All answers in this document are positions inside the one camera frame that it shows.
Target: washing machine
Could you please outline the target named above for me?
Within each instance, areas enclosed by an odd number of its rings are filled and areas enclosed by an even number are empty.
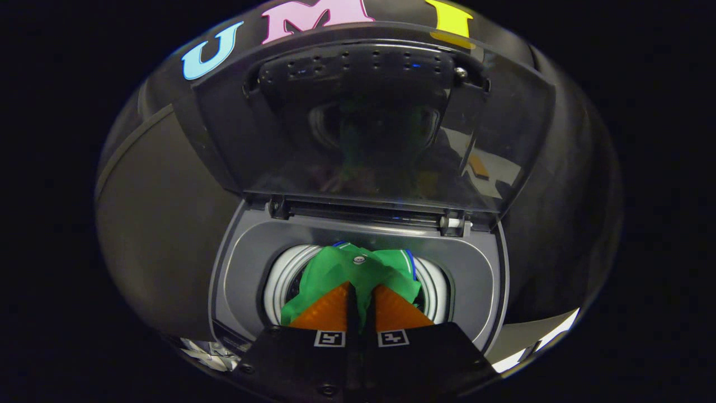
[[[414,306],[499,379],[596,297],[621,181],[594,105],[484,16],[270,1],[138,86],[100,157],[95,212],[122,296],[211,376],[241,386],[311,259],[350,243],[412,251]]]

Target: screw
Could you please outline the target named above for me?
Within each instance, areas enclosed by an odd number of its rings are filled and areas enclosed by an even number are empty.
[[[238,368],[239,371],[243,372],[244,374],[251,375],[254,372],[256,372],[255,369],[251,365],[243,364]]]
[[[318,389],[318,392],[320,394],[323,394],[324,396],[333,396],[334,394],[338,393],[338,388],[332,386],[332,385],[325,385]]]
[[[461,80],[466,80],[468,78],[468,71],[462,67],[456,67],[455,74],[458,75]]]

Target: washing machine lid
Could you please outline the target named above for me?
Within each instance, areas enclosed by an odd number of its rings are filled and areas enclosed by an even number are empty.
[[[245,145],[223,155],[238,189],[503,214],[541,148],[553,86],[506,58],[487,68],[423,45],[322,44],[202,82],[207,130]]]

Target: lid hinge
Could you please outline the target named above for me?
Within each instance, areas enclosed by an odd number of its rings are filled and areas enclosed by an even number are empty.
[[[291,216],[291,210],[289,204],[286,202],[286,197],[282,195],[273,195],[268,201],[268,213],[271,218],[277,219],[289,219]]]
[[[470,216],[464,210],[446,210],[440,218],[440,234],[443,237],[464,237],[471,227]]]

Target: blue letter u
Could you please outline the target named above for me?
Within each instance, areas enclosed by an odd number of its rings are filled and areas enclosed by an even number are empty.
[[[219,66],[226,60],[233,50],[233,44],[236,41],[236,29],[242,24],[243,21],[216,34],[216,38],[219,39],[219,51],[206,62],[201,62],[201,49],[208,41],[197,45],[194,49],[187,52],[184,57],[181,58],[181,60],[184,61],[184,78],[187,80],[196,80],[211,70],[214,70],[216,66]]]

